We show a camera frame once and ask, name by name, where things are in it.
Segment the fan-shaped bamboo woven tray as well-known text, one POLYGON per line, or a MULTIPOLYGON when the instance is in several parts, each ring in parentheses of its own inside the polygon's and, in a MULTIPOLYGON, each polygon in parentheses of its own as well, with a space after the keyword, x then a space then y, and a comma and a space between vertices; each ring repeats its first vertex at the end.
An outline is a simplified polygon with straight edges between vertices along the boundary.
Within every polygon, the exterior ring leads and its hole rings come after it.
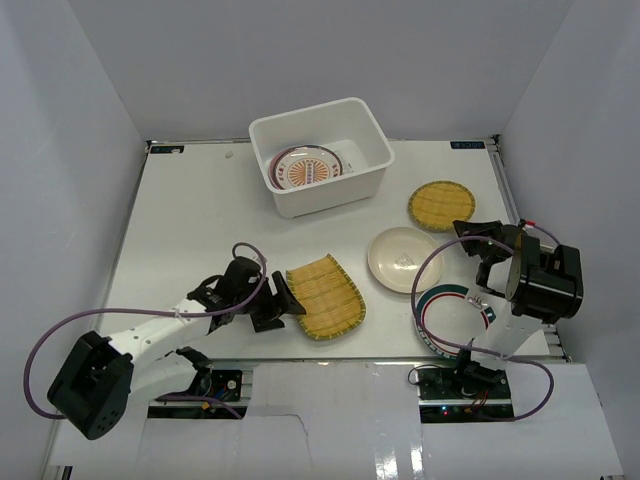
POLYGON ((314 341, 336 339, 365 319, 366 304, 359 289, 330 254, 287 271, 286 282, 306 311, 296 315, 299 325, 314 341))

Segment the round bamboo woven plate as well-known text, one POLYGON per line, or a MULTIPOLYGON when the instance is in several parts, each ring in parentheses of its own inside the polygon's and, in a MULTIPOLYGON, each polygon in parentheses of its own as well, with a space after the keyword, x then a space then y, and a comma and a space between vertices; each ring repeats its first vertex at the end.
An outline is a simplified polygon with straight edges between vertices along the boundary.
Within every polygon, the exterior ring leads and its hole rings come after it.
POLYGON ((420 186, 408 201, 411 220, 420 228, 444 232, 453 222, 468 221, 476 210, 472 192, 462 184, 438 180, 420 186))

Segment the green red rimmed plate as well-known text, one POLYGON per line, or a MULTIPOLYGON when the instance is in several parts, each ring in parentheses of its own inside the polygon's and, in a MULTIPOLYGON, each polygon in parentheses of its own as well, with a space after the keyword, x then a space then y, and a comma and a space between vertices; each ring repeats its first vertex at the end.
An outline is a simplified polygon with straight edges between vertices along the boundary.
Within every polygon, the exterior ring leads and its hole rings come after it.
POLYGON ((423 292, 417 300, 420 320, 416 330, 436 355, 455 360, 459 349, 443 344, 434 336, 467 345, 496 320, 496 312, 476 288, 459 284, 439 284, 423 292))

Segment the cream white plate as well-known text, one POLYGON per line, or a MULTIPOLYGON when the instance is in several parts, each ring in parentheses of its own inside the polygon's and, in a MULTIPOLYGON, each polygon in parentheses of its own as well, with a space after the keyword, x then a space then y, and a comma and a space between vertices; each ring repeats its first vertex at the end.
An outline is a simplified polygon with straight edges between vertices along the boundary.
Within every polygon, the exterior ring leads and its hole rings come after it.
POLYGON ((418 269, 437 247, 437 242, 422 231, 410 227, 390 228, 371 241, 367 251, 368 267, 384 287, 409 294, 418 269))

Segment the orange sunburst pattern plate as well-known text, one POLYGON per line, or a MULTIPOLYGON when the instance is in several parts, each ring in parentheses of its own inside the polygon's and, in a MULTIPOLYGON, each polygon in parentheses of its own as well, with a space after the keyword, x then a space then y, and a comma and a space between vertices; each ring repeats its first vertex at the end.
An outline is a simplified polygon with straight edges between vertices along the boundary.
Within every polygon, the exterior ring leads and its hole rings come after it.
POLYGON ((289 147, 288 154, 278 164, 276 178, 289 190, 341 176, 344 165, 332 150, 319 145, 289 147))

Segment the pink plastic plate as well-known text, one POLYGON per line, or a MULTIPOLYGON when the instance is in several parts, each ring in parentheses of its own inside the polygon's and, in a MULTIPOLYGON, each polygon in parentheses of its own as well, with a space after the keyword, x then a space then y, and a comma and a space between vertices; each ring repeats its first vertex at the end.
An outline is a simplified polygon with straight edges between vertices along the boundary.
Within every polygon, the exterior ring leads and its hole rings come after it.
POLYGON ((276 178, 276 171, 277 171, 277 167, 278 164, 280 163, 281 159, 286 156, 288 154, 288 149, 285 149, 281 152, 279 152, 270 162, 269 164, 269 178, 270 181, 272 183, 272 185, 277 188, 282 190, 283 187, 281 186, 281 184, 279 183, 279 181, 276 178))

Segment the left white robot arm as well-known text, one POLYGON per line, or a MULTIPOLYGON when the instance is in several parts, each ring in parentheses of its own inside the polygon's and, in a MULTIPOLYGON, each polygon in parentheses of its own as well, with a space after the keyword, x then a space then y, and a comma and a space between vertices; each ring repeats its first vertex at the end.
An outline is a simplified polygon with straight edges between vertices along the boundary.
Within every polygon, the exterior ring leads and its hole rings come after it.
POLYGON ((109 336, 95 331, 82 335, 65 359, 47 392, 49 402, 85 438, 106 435, 123 417, 137 394, 156 397, 182 391, 199 399, 211 387, 207 357, 190 347, 247 315, 257 333, 283 327, 284 315, 303 315, 280 272, 266 277, 254 260, 237 256, 221 275, 203 280, 165 315, 109 336), (153 364, 176 354, 191 364, 174 375, 153 364))

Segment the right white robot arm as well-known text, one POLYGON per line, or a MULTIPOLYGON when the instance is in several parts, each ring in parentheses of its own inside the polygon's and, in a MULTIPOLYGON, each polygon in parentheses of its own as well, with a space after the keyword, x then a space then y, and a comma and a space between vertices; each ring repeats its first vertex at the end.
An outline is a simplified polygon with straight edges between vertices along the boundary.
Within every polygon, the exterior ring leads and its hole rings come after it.
POLYGON ((476 285, 507 302, 457 354, 452 388, 472 399, 503 381, 503 363, 534 333, 576 315, 584 298, 582 264, 577 248, 532 221, 455 220, 453 227, 467 255, 480 258, 476 285))

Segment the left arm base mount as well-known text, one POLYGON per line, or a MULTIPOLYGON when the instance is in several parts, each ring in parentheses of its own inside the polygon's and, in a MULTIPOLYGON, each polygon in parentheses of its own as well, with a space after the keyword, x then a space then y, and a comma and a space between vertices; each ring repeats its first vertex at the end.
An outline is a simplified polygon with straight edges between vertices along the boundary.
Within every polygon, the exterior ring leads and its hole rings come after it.
POLYGON ((157 398, 159 402, 199 402, 204 415, 228 415, 241 420, 241 414, 232 403, 240 401, 243 372, 238 369, 216 369, 203 353, 191 348, 178 349, 176 354, 185 358, 196 374, 189 387, 157 398))

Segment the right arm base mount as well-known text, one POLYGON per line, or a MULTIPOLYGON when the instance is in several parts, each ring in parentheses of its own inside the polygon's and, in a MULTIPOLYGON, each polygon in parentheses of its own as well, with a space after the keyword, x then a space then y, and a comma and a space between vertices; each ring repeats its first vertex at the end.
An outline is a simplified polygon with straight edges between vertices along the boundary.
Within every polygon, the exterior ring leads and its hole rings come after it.
POLYGON ((410 370, 407 380, 416 388, 423 425, 504 421, 514 416, 506 378, 491 389, 465 390, 456 382, 453 368, 426 364, 410 370))

